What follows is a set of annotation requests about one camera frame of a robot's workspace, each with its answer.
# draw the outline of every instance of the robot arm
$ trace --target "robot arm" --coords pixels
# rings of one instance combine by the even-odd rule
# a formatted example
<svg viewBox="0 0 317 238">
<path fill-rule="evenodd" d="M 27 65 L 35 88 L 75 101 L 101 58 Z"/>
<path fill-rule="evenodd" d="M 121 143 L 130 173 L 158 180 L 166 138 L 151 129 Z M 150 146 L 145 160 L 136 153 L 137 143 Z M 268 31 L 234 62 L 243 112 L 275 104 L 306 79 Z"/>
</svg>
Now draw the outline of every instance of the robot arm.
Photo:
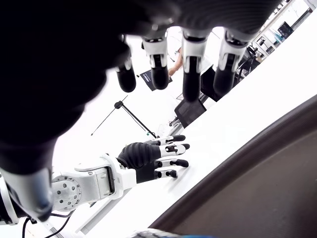
<svg viewBox="0 0 317 238">
<path fill-rule="evenodd" d="M 118 199 L 124 190 L 136 186 L 137 183 L 166 177 L 176 178 L 176 170 L 156 169 L 170 166 L 188 167 L 188 162 L 174 158 L 158 159 L 185 153 L 189 148 L 188 144 L 174 144 L 175 141 L 184 139 L 185 136 L 180 135 L 159 138 L 147 143 L 132 143 L 122 150 L 118 158 L 104 154 L 78 164 L 71 172 L 53 171 L 53 210 L 69 212 L 84 203 L 104 198 Z M 0 174 L 0 225 L 16 225 L 18 218 L 27 215 L 27 211 L 21 210 L 12 200 L 5 180 Z"/>
</svg>

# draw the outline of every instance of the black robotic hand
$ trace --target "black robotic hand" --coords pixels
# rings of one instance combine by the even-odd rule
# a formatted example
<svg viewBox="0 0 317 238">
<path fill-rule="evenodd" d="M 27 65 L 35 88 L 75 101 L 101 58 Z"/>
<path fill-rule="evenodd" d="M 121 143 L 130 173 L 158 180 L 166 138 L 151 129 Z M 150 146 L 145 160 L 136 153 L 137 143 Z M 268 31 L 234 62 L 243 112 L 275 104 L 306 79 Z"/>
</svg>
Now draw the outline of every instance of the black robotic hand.
<svg viewBox="0 0 317 238">
<path fill-rule="evenodd" d="M 137 183 L 165 177 L 176 178 L 176 170 L 156 171 L 156 169 L 170 166 L 188 167 L 188 162 L 175 158 L 158 159 L 165 156 L 184 154 L 189 149 L 189 144 L 174 144 L 175 141 L 182 141 L 184 139 L 185 136 L 177 135 L 158 138 L 145 143 L 132 143 L 123 148 L 117 159 L 124 167 L 136 170 Z"/>
</svg>

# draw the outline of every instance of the cable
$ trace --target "cable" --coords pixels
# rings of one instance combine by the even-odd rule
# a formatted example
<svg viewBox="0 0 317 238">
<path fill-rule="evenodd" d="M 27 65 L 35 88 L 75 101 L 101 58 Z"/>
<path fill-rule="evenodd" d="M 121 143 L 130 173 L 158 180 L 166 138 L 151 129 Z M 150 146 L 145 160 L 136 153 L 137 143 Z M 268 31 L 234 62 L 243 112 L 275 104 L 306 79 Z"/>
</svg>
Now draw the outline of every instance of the cable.
<svg viewBox="0 0 317 238">
<path fill-rule="evenodd" d="M 51 213 L 51 216 L 52 216 L 52 217 L 68 218 L 68 217 L 70 217 L 70 216 L 74 213 L 74 211 L 71 211 L 71 212 L 68 213 L 67 215 L 61 215 L 61 214 Z"/>
<path fill-rule="evenodd" d="M 26 229 L 26 224 L 29 222 L 30 218 L 25 219 L 22 227 L 22 238 L 25 238 L 25 229 Z"/>
<path fill-rule="evenodd" d="M 143 129 L 143 131 L 148 132 L 134 119 L 134 117 L 125 108 L 123 109 L 129 114 L 130 117 L 132 117 L 132 119 L 139 125 L 139 127 Z"/>
<path fill-rule="evenodd" d="M 55 233 L 53 233 L 53 234 L 51 234 L 51 235 L 49 235 L 48 237 L 45 237 L 45 238 L 50 238 L 50 237 L 56 236 L 58 233 L 60 233 L 64 229 L 64 227 L 66 226 L 66 224 L 69 221 L 69 219 L 70 219 L 70 217 L 68 217 L 66 219 L 66 222 L 64 223 L 64 225 L 57 232 L 55 232 Z"/>
</svg>

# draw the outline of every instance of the dark curved edge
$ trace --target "dark curved edge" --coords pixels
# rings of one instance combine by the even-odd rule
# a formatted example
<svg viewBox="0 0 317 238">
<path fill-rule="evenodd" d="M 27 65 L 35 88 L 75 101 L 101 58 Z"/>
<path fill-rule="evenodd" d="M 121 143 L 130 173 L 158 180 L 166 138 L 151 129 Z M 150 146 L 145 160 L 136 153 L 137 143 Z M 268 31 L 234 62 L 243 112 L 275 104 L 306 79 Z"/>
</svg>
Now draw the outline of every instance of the dark curved edge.
<svg viewBox="0 0 317 238">
<path fill-rule="evenodd" d="M 317 95 L 261 131 L 174 203 L 150 225 L 150 228 L 175 232 L 176 227 L 190 226 L 186 223 L 187 219 L 203 204 L 256 165 L 268 160 L 273 154 L 282 151 L 295 141 L 301 141 L 315 130 L 317 130 Z"/>
</svg>

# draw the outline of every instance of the white robotic arm segment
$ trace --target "white robotic arm segment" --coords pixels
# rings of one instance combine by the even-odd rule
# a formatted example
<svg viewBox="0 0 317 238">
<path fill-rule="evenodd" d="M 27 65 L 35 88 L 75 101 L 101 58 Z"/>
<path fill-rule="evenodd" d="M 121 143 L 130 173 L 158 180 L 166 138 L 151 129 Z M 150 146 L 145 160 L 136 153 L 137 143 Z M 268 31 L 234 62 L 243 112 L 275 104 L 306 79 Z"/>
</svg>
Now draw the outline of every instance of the white robotic arm segment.
<svg viewBox="0 0 317 238">
<path fill-rule="evenodd" d="M 134 169 L 122 168 L 116 158 L 103 155 L 79 164 L 71 173 L 53 173 L 53 210 L 71 211 L 83 203 L 96 202 L 106 197 L 118 199 L 125 189 L 135 185 Z"/>
</svg>

